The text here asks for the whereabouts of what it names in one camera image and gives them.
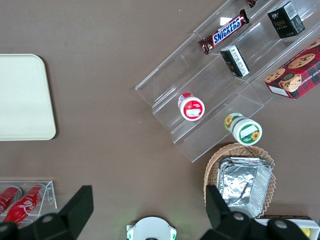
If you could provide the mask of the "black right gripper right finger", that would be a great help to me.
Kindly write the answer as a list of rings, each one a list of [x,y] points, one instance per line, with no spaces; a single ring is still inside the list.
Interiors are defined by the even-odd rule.
[[[206,213],[212,226],[202,240],[307,240],[308,237],[293,222],[271,218],[262,225],[248,215],[231,211],[215,185],[207,185]]]

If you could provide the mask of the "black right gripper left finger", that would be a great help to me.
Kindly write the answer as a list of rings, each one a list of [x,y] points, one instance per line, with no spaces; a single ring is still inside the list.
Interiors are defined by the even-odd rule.
[[[76,240],[94,211],[93,188],[83,185],[58,213],[48,213],[18,228],[14,222],[0,224],[2,240]]]

